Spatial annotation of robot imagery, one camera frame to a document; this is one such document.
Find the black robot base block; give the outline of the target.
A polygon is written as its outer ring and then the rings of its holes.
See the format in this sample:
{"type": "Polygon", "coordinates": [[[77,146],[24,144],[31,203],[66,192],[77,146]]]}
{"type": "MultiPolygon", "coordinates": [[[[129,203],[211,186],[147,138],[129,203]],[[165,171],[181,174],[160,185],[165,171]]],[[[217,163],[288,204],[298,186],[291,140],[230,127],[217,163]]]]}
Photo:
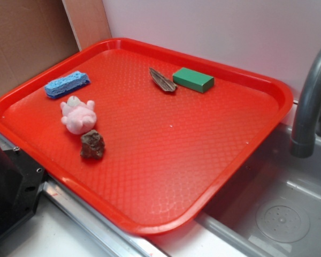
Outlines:
{"type": "Polygon", "coordinates": [[[46,175],[25,151],[0,147],[0,240],[35,215],[46,175]]]}

